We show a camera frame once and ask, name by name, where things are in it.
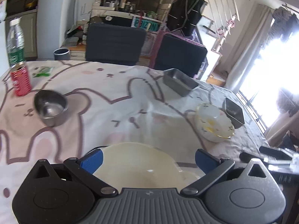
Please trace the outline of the grey trash bin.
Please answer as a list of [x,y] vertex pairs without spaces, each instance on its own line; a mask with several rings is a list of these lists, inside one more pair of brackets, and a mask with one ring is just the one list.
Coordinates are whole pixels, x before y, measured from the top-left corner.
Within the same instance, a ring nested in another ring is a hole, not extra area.
[[68,48],[58,48],[53,52],[54,60],[70,60],[70,50]]

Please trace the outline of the clear plastic water bottle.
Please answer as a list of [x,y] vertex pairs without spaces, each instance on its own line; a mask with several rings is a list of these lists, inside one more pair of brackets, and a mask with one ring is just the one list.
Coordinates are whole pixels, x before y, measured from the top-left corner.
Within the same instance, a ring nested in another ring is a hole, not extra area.
[[7,36],[7,54],[9,66],[25,61],[24,34],[20,26],[21,18],[10,21],[10,30]]

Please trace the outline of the cream ceramic plate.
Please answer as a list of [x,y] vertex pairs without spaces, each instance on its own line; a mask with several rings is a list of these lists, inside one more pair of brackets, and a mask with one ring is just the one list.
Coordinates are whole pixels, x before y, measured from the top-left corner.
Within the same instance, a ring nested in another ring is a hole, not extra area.
[[102,152],[102,164],[93,175],[119,192],[123,188],[180,191],[200,178],[182,170],[168,154],[145,144],[119,143],[103,148]]

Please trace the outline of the round steel bowl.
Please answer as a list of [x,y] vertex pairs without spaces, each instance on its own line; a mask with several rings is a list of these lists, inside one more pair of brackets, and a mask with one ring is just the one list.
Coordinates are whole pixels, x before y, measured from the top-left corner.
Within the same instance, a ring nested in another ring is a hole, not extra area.
[[39,118],[46,126],[60,126],[67,119],[68,101],[59,92],[40,90],[35,94],[33,104]]

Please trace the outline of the large rectangular steel tray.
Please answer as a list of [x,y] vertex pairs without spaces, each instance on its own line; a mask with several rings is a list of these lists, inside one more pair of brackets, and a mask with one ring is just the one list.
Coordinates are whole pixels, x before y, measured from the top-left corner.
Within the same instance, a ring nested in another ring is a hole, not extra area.
[[163,72],[163,83],[181,97],[189,95],[199,87],[199,84],[195,80],[178,69],[172,68]]

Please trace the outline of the green snack packet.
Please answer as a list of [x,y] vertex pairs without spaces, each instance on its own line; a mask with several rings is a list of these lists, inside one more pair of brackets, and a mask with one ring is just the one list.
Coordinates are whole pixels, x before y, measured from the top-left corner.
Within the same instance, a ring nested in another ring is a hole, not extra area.
[[33,71],[33,77],[48,77],[52,74],[55,67],[50,66],[40,66],[35,67]]

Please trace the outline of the dark chair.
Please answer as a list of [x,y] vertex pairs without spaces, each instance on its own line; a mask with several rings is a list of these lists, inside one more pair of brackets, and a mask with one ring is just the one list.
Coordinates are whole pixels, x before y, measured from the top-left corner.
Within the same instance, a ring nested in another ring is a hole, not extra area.
[[134,66],[139,61],[146,34],[140,28],[92,23],[87,32],[85,59]]
[[168,33],[162,40],[153,69],[178,69],[193,78],[206,58],[205,46]]

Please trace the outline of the right dark chair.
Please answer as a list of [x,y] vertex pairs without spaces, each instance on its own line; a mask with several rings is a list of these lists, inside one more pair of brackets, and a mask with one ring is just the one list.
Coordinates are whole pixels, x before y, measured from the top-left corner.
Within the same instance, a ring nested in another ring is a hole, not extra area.
[[205,46],[168,33],[162,40],[153,69],[178,69],[193,78],[206,58]]

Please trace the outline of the small rectangular steel tray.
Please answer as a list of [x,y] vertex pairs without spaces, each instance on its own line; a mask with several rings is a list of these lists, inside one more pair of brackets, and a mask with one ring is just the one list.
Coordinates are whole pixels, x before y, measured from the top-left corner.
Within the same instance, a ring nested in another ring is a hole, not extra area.
[[242,108],[229,98],[224,99],[223,109],[235,129],[238,129],[245,124]]

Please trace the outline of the beige curtain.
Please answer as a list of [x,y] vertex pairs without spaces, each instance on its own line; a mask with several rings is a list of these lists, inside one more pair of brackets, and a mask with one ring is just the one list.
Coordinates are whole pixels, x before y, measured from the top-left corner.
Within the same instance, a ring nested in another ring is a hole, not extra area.
[[225,88],[237,93],[259,55],[272,22],[272,9],[257,4],[245,24],[224,69],[228,72]]

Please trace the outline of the yellow rimmed floral bowl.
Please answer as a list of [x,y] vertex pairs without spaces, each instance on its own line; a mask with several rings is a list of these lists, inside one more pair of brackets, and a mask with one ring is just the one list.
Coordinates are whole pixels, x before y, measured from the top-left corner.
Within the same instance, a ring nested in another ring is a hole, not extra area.
[[228,116],[209,103],[196,107],[195,125],[199,134],[210,142],[220,143],[235,135],[235,128]]

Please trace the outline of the black vest on hanger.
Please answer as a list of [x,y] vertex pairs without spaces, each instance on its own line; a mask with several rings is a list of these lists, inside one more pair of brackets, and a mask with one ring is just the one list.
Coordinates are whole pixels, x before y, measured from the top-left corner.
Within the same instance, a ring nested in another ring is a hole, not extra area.
[[167,28],[171,32],[180,30],[185,37],[191,36],[206,5],[205,0],[177,0],[168,14]]

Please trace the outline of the purple box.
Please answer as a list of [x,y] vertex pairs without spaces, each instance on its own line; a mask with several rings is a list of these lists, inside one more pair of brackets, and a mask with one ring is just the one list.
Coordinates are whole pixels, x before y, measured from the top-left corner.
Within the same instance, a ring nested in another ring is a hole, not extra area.
[[161,47],[162,44],[162,40],[164,38],[165,35],[167,35],[168,32],[166,31],[160,31],[156,37],[156,40],[154,42],[154,46],[152,48],[152,53],[151,53],[151,57],[150,57],[150,61],[149,61],[149,67],[150,68],[154,68],[155,63],[156,63],[156,58],[159,52],[159,49]]

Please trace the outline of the green poizon sign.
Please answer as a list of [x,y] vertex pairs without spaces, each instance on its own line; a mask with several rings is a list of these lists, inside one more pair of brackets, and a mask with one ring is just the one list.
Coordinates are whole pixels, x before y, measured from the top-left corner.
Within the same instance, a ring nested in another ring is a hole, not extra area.
[[151,31],[151,32],[157,32],[160,28],[161,23],[153,21],[153,20],[148,20],[148,19],[141,19],[140,18],[134,18],[131,24],[131,27],[134,28],[141,28],[146,31]]

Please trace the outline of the left dark chair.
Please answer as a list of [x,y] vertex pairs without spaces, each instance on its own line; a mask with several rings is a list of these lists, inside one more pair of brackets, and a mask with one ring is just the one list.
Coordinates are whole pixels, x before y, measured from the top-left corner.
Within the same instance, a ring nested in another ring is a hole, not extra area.
[[85,59],[134,66],[139,61],[146,34],[140,28],[92,23],[87,32]]

